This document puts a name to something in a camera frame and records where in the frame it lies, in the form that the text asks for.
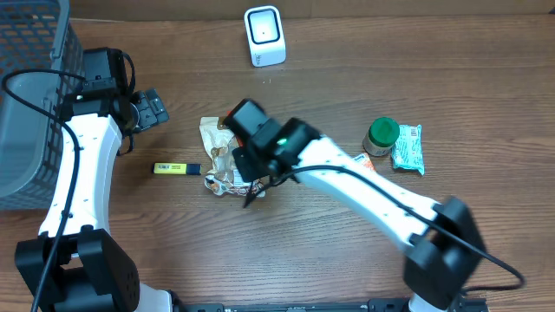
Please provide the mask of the beige brown snack pouch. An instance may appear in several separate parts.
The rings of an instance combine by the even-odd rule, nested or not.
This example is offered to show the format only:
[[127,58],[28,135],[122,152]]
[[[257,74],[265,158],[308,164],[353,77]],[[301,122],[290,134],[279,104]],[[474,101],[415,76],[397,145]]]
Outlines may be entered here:
[[237,168],[232,152],[239,147],[235,134],[223,125],[223,117],[202,117],[199,130],[212,168],[207,172],[220,182],[233,184]]

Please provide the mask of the silver red crinkled wrapper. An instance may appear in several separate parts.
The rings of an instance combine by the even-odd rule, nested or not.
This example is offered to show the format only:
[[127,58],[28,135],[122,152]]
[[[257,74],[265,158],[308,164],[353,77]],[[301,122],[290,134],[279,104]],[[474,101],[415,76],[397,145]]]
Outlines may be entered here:
[[254,194],[263,186],[262,182],[259,179],[255,180],[254,182],[246,182],[242,185],[235,186],[234,184],[229,184],[217,180],[213,174],[207,174],[204,177],[204,183],[207,189],[212,191],[214,195],[220,197],[224,195],[237,195],[244,197],[249,194]]

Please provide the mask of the yellow highlighter marker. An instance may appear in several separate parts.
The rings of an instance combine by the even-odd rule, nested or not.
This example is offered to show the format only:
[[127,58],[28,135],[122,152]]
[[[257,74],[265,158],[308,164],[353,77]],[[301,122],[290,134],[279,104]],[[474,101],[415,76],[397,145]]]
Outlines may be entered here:
[[201,164],[154,163],[153,173],[166,175],[200,175]]

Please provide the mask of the small orange snack packet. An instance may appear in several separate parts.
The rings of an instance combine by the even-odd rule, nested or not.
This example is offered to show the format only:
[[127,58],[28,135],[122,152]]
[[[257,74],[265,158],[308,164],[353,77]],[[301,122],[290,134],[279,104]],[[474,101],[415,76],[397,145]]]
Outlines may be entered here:
[[367,153],[360,153],[353,158],[356,163],[361,164],[364,167],[367,167],[371,171],[375,171],[375,167]]

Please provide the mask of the green lid knorr cup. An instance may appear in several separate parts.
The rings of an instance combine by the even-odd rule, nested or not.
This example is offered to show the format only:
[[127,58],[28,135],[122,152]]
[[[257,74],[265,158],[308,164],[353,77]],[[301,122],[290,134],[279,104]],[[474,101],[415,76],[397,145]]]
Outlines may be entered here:
[[372,156],[388,154],[400,135],[400,126],[389,118],[381,117],[373,121],[362,141],[364,150]]

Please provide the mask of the teal orange tissue pack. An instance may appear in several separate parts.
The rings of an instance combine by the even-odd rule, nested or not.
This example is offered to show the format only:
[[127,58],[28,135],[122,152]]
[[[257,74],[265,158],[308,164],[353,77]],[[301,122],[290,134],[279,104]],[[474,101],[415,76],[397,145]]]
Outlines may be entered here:
[[400,125],[400,134],[392,148],[391,159],[394,169],[416,171],[425,174],[421,147],[421,125]]

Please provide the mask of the red snack stick packet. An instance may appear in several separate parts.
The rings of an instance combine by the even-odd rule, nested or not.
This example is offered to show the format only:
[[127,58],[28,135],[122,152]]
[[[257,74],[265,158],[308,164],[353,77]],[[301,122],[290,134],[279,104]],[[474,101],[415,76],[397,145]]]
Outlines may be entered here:
[[[228,130],[229,127],[224,123],[225,116],[220,116],[218,119],[218,130]],[[243,146],[243,142],[241,139],[235,138],[238,143],[238,146]]]

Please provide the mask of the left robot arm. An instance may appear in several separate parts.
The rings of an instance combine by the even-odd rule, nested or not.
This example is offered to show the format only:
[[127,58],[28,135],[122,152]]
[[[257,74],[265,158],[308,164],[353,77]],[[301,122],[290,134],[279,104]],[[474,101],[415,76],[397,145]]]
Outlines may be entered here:
[[87,49],[85,72],[52,120],[62,127],[62,162],[35,239],[16,246],[16,266],[34,311],[178,311],[170,290],[142,283],[109,233],[108,202],[121,143],[168,121],[155,89],[135,88],[131,57]]

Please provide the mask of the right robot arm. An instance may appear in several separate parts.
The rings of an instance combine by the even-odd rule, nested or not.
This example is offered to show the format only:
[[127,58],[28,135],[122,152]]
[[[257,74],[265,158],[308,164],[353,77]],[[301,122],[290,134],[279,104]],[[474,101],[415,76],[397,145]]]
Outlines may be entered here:
[[451,197],[441,204],[408,191],[354,161],[308,123],[285,124],[257,102],[242,100],[223,120],[239,141],[233,154],[245,180],[287,179],[319,190],[374,224],[404,254],[407,311],[448,311],[485,249],[470,209]]

